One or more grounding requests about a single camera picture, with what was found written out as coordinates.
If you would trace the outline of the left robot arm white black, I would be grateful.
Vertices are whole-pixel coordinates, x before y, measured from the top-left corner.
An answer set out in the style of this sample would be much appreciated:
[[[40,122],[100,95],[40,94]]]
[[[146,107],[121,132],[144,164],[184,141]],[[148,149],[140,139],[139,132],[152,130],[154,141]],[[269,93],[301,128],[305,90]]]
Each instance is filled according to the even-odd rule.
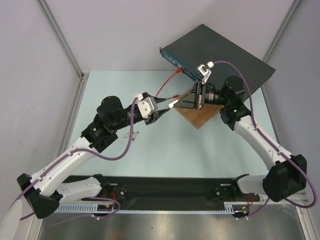
[[[81,199],[107,199],[111,185],[101,174],[71,183],[64,181],[94,156],[107,161],[123,158],[131,146],[134,124],[141,121],[146,125],[152,124],[174,106],[170,103],[167,108],[159,110],[157,104],[162,102],[163,98],[147,92],[137,95],[127,108],[122,106],[117,96],[104,98],[93,122],[81,132],[75,143],[43,169],[32,175],[23,173],[17,178],[21,196],[27,200],[33,215],[44,219],[65,203]],[[117,131],[126,127],[130,127],[130,132],[124,152],[117,157],[103,156],[101,153],[117,140]]]

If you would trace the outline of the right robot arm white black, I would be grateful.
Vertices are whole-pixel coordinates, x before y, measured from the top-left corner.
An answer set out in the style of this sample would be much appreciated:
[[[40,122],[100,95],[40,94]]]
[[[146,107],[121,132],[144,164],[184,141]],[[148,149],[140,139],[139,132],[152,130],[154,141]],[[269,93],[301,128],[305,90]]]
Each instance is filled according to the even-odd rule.
[[[198,81],[173,107],[201,110],[204,105],[221,105],[222,121],[254,149],[268,170],[266,175],[239,176],[230,188],[231,197],[242,201],[253,193],[279,202],[306,188],[307,161],[301,154],[292,155],[281,147],[252,119],[252,112],[243,102],[244,94],[243,80],[237,76],[228,77],[221,90]]]

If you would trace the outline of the blue black network switch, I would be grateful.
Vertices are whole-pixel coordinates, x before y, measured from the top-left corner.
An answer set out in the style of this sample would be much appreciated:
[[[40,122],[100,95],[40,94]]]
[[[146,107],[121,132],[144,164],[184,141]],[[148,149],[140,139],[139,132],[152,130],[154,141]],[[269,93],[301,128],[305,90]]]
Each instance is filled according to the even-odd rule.
[[[276,71],[204,24],[161,48],[160,54],[176,68],[182,68],[182,73],[193,81],[202,79],[196,71],[199,65],[227,61],[242,73],[252,93]]]

